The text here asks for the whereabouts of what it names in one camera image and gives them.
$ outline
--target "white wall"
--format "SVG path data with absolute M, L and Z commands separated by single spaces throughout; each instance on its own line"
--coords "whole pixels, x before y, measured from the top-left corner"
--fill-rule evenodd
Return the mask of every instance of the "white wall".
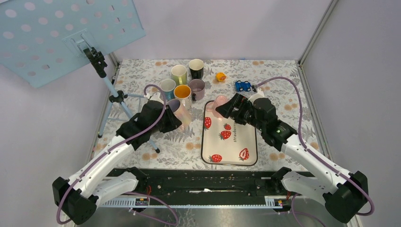
M 334 160 L 368 177 L 364 227 L 401 226 L 400 12 L 399 0 L 339 1 L 304 64 Z
M 1 227 L 57 225 L 52 183 L 86 163 L 106 92 L 91 65 L 39 89 L 0 65 Z
M 299 59 L 330 0 L 134 0 L 147 35 L 122 59 Z

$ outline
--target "toy car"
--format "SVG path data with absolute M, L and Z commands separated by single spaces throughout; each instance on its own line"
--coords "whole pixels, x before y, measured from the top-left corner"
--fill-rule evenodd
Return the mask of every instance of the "toy car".
M 251 85 L 251 83 L 249 83 L 248 81 L 245 82 L 241 82 L 240 80 L 237 80 L 237 82 L 235 82 L 235 90 L 237 92 L 239 91 L 251 91 L 252 90 L 256 90 L 254 88 L 254 86 Z

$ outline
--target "white mug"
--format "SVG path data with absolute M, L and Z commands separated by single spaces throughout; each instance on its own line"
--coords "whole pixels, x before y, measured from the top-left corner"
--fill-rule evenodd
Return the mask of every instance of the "white mug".
M 167 105 L 170 106 L 171 111 L 181 121 L 178 131 L 184 131 L 192 121 L 192 116 L 188 110 L 184 107 L 179 99 L 172 99 L 168 101 Z
M 180 100 L 180 102 L 185 106 L 187 110 L 191 107 L 191 88 L 187 85 L 178 85 L 174 89 L 174 96 L 176 99 Z

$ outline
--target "tripod stand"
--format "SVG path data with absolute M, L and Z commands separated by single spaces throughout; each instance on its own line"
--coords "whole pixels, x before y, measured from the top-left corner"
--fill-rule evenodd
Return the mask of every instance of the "tripod stand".
M 89 48 L 84 50 L 84 53 L 86 57 L 89 59 L 90 63 L 93 65 L 95 68 L 96 72 L 100 76 L 100 78 L 103 79 L 105 84 L 107 85 L 107 88 L 111 92 L 111 96 L 109 97 L 109 102 L 106 107 L 106 112 L 102 120 L 102 124 L 100 125 L 100 130 L 97 135 L 98 138 L 101 138 L 103 136 L 103 131 L 105 130 L 105 126 L 107 123 L 107 120 L 116 120 L 116 121 L 125 121 L 117 118 L 109 118 L 108 116 L 110 115 L 113 103 L 119 103 L 120 107 L 122 110 L 124 110 L 125 114 L 128 116 L 128 118 L 132 118 L 134 115 L 132 114 L 131 110 L 128 108 L 126 103 L 124 102 L 125 98 L 128 97 L 135 97 L 139 98 L 139 105 L 138 105 L 138 112 L 140 111 L 140 101 L 144 96 L 137 95 L 137 94 L 124 94 L 123 91 L 117 91 L 113 84 L 110 82 L 109 78 L 107 78 L 106 72 L 105 72 L 105 67 L 107 67 L 107 64 L 105 62 L 105 57 L 102 55 L 101 52 L 98 52 L 94 47 L 91 47 L 92 50 L 89 50 Z M 155 142 L 153 140 L 149 140 L 149 143 L 153 146 L 155 149 L 156 153 L 160 153 L 160 149 L 156 146 Z

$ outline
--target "cable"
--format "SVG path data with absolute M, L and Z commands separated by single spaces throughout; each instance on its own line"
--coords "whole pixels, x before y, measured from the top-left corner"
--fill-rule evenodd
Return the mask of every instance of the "cable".
M 289 199 L 290 196 L 291 196 L 291 192 L 287 191 L 286 201 Z
M 130 140 L 132 140 L 132 139 L 134 139 L 134 138 L 136 138 L 136 137 L 138 137 L 138 136 L 144 134 L 145 132 L 149 131 L 149 130 L 150 130 L 151 128 L 153 128 L 153 127 L 160 121 L 160 119 L 163 117 L 164 112 L 165 112 L 165 110 L 166 110 L 166 95 L 164 94 L 164 92 L 162 92 L 161 88 L 159 88 L 158 86 L 153 85 L 153 84 L 148 84 L 148 85 L 145 86 L 145 89 L 144 89 L 144 91 L 143 91 L 143 92 L 145 93 L 145 95 L 146 95 L 146 89 L 147 89 L 148 87 L 155 87 L 155 88 L 157 88 L 157 89 L 160 91 L 161 95 L 163 96 L 163 109 L 162 109 L 162 112 L 160 113 L 159 117 L 156 119 L 155 122 L 153 122 L 153 124 L 151 124 L 151 125 L 150 125 L 149 127 L 147 127 L 145 130 L 143 130 L 143 131 L 141 131 L 141 132 L 139 132 L 139 133 L 137 133 L 137 134 L 135 134 L 135 135 L 129 137 L 129 138 L 126 139 L 126 140 L 123 140 L 123 141 L 117 143 L 116 145 L 114 145 L 114 146 L 112 146 L 111 148 L 109 148 L 107 151 L 110 152 L 110 151 L 112 151 L 113 149 L 115 149 L 116 147 L 120 146 L 121 144 L 123 144 L 123 143 L 125 143 L 125 142 L 127 142 L 127 141 L 130 141 Z M 104 156 L 106 156 L 106 155 L 107 155 L 107 153 L 104 152 L 104 153 L 101 154 L 99 157 L 97 157 L 97 159 L 96 159 L 94 162 L 92 162 L 92 163 L 88 166 L 88 168 L 85 169 L 85 170 L 81 173 L 81 175 L 79 175 L 79 178 L 82 179 L 82 177 L 84 177 L 85 174 L 86 174 L 87 172 L 89 172 L 89 170 L 90 170 L 94 165 L 96 165 L 96 164 L 97 164 Z M 64 195 L 63 195 L 63 197 L 62 197 L 61 200 L 60 200 L 60 204 L 59 204 L 59 207 L 57 208 L 57 214 L 56 214 L 56 220 L 57 220 L 57 223 L 58 223 L 59 225 L 64 225 L 64 224 L 67 224 L 67 223 L 69 223 L 69 222 L 71 221 L 71 219 L 68 219 L 68 220 L 66 220 L 66 221 L 61 221 L 61 220 L 60 220 L 61 208 L 62 208 L 62 206 L 63 206 L 63 204 L 64 204 L 64 202 L 65 202 L 65 199 L 67 198 L 67 195 L 70 193 L 70 191 L 72 190 L 72 188 L 74 188 L 74 186 L 75 186 L 78 182 L 79 182 L 79 180 L 76 179 L 76 180 L 69 186 L 69 188 L 66 190 L 66 192 L 65 192 Z
M 149 187 L 148 195 L 150 195 L 150 193 L 152 192 L 152 187 L 150 187 L 150 185 L 148 185 L 148 187 Z
M 315 154 L 313 151 L 311 151 L 305 144 L 304 140 L 302 139 L 302 135 L 301 135 L 301 124 L 302 124 L 302 101 L 301 101 L 301 95 L 299 93 L 298 88 L 296 87 L 296 84 L 286 78 L 286 77 L 273 77 L 270 79 L 267 79 L 261 83 L 259 83 L 257 86 L 261 86 L 269 81 L 275 80 L 275 79 L 284 79 L 288 82 L 290 82 L 292 84 L 292 86 L 295 88 L 296 91 L 296 95 L 298 96 L 298 101 L 299 101 L 299 112 L 300 112 L 300 116 L 299 116 L 299 122 L 298 122 L 298 138 L 300 143 L 302 144 L 302 146 L 309 152 L 309 154 L 311 154 L 314 158 L 316 158 L 317 160 L 319 160 L 323 165 L 325 165 L 327 168 L 329 168 L 330 170 L 332 170 L 335 173 L 340 173 L 339 176 L 341 176 L 342 178 L 344 178 L 345 180 L 347 180 L 348 182 L 350 182 L 355 188 L 357 188 L 362 194 L 363 196 L 367 199 L 367 201 L 370 204 L 370 211 L 368 213 L 357 213 L 357 215 L 361 215 L 361 216 L 369 216 L 371 214 L 373 214 L 373 212 L 375 211 L 375 205 L 373 204 L 372 199 L 369 197 L 369 195 L 359 186 L 357 185 L 357 183 L 355 183 L 353 180 L 351 180 L 349 177 L 345 176 L 343 173 L 339 172 L 336 168 L 332 167 L 331 165 L 329 165 L 327 162 L 325 162 L 322 158 L 320 158 L 317 154 Z
M 274 212 L 274 213 L 267 213 L 267 214 L 264 214 L 264 215 L 286 215 L 286 214 L 290 214 L 290 213 L 295 213 L 295 214 L 300 214 L 300 215 L 305 215 L 305 216 L 308 216 L 308 217 L 310 217 L 310 218 L 313 218 L 313 219 L 315 219 L 316 221 L 318 221 L 323 227 L 327 227 L 320 219 L 318 219 L 316 216 L 313 216 L 313 215 L 311 215 L 311 214 L 307 214 L 307 213 L 304 213 L 304 212 L 300 212 L 300 211 L 288 211 L 288 212 Z
M 295 197 L 296 197 L 297 195 L 299 195 L 299 194 L 298 194 L 298 193 L 295 193 L 295 195 L 292 197 L 292 201 L 291 201 L 291 210 L 292 210 L 292 215 L 293 215 L 294 218 L 295 218 L 295 221 L 297 221 L 298 224 L 299 224 L 301 227 L 304 227 L 304 225 L 302 225 L 301 222 L 300 222 L 300 221 L 298 220 L 298 218 L 296 217 L 296 214 L 300 214 L 300 215 L 305 215 L 305 216 L 311 217 L 311 218 L 317 220 L 318 222 L 320 222 L 320 224 L 321 224 L 323 227 L 326 227 L 326 225 L 325 225 L 322 221 L 320 221 L 316 216 L 313 216 L 313 215 L 307 214 L 307 213 L 303 213 L 303 212 L 295 211 L 294 202 L 295 202 Z
M 145 194 L 141 194 L 141 193 L 137 193 L 137 192 L 126 192 L 125 194 L 146 196 L 146 197 L 150 197 L 150 198 L 160 202 L 161 204 L 165 205 L 171 211 L 171 213 L 174 215 L 175 223 L 166 222 L 166 221 L 160 220 L 158 218 L 149 216 L 147 214 L 142 214 L 141 212 L 134 212 L 134 214 L 139 214 L 141 216 L 153 219 L 155 221 L 161 222 L 161 223 L 166 224 L 166 225 L 172 225 L 172 226 L 177 226 L 178 225 L 178 216 L 177 216 L 176 212 L 167 203 L 163 202 L 161 199 L 158 199 L 158 198 L 156 198 L 154 196 L 151 196 L 151 195 L 145 195 Z

